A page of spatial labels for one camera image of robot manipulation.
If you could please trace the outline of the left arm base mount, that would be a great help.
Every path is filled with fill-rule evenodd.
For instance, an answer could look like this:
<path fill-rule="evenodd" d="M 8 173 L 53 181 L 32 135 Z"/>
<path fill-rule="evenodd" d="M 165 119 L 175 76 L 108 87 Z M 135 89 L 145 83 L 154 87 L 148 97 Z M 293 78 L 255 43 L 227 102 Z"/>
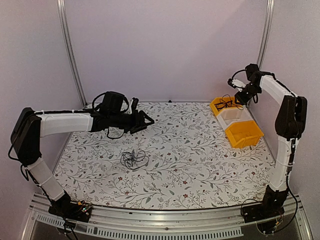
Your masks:
<path fill-rule="evenodd" d="M 57 200 L 51 199 L 47 196 L 50 201 L 50 207 L 48 212 L 52 215 L 62 217 L 67 220 L 75 220 L 84 223 L 88 223 L 92 213 L 93 205 L 89 202 L 72 201 L 69 194 L 64 191 L 63 195 Z"/>

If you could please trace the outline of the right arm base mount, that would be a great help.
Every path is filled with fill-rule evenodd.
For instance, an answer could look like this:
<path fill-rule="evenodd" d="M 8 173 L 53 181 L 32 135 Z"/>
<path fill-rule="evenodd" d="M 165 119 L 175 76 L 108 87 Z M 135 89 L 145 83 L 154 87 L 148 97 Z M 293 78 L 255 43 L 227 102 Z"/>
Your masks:
<path fill-rule="evenodd" d="M 284 191 L 274 191 L 268 185 L 261 203 L 241 207 L 240 213 L 244 218 L 244 222 L 256 222 L 283 215 L 285 212 L 283 205 L 288 193 L 288 188 Z"/>

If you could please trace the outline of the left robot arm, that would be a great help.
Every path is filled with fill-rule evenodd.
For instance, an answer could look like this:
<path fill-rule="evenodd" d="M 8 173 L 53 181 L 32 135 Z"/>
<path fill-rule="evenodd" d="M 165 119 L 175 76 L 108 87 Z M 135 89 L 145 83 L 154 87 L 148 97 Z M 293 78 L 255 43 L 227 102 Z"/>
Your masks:
<path fill-rule="evenodd" d="M 92 103 L 90 108 L 82 110 L 35 111 L 26 107 L 10 136 L 9 150 L 16 154 L 10 159 L 20 162 L 25 179 L 32 179 L 55 203 L 55 209 L 63 217 L 74 213 L 74 205 L 43 160 L 41 138 L 73 132 L 108 131 L 110 128 L 132 135 L 155 123 L 144 111 L 137 110 L 138 98 L 128 100 L 122 93 L 114 91 L 106 91 L 99 96 L 101 103 Z"/>

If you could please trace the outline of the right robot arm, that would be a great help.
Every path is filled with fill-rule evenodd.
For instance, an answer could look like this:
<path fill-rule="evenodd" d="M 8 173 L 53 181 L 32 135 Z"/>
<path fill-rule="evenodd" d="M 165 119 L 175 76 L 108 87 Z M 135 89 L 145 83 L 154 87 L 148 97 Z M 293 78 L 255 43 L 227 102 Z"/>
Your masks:
<path fill-rule="evenodd" d="M 266 92 L 279 104 L 274 124 L 278 136 L 276 164 L 268 188 L 281 193 L 288 189 L 296 148 L 306 126 L 308 101 L 289 90 L 274 73 L 261 71 L 257 64 L 247 65 L 244 71 L 248 83 L 239 86 L 242 82 L 238 81 L 234 84 L 239 90 L 235 94 L 238 103 L 246 105 L 250 100 L 256 103 L 258 95 Z"/>

